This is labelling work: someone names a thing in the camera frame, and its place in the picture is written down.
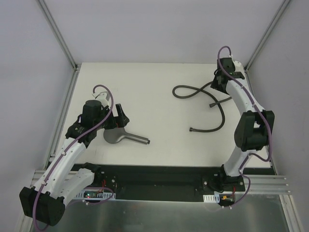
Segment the grey shower head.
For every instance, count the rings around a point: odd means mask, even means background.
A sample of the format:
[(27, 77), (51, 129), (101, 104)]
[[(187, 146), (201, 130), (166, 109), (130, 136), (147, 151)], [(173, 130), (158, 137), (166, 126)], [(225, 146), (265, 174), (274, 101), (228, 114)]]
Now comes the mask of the grey shower head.
[(130, 140), (140, 144), (148, 145), (150, 140), (146, 137), (142, 137), (136, 134), (128, 133), (125, 128), (115, 128), (111, 130), (105, 130), (103, 132), (103, 138), (106, 142), (110, 144), (117, 144), (122, 140)]

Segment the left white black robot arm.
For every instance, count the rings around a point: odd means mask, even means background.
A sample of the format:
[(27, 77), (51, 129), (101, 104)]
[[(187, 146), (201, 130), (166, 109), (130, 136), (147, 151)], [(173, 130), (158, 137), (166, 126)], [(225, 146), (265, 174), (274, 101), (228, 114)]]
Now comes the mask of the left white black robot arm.
[(85, 152), (100, 129), (111, 130), (125, 127), (129, 118), (121, 104), (116, 104), (118, 115), (112, 114), (112, 108), (103, 106), (98, 100), (87, 100), (77, 120), (68, 128), (65, 140), (55, 159), (45, 173), (28, 188), (19, 193), (25, 216), (55, 226), (61, 220), (66, 206), (85, 187), (97, 188), (101, 185), (100, 168), (85, 163), (69, 181), (66, 177), (76, 160)]

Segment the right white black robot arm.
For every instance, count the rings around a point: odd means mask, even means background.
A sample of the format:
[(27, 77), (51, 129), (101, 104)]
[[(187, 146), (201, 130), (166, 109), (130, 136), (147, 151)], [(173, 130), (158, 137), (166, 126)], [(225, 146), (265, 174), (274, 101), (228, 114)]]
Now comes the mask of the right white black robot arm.
[(245, 165), (257, 151), (271, 145), (275, 115), (255, 100), (232, 58), (217, 59), (217, 68), (211, 88), (229, 95), (241, 114), (234, 132), (235, 148), (218, 174), (208, 181), (210, 189), (223, 192), (241, 182)]

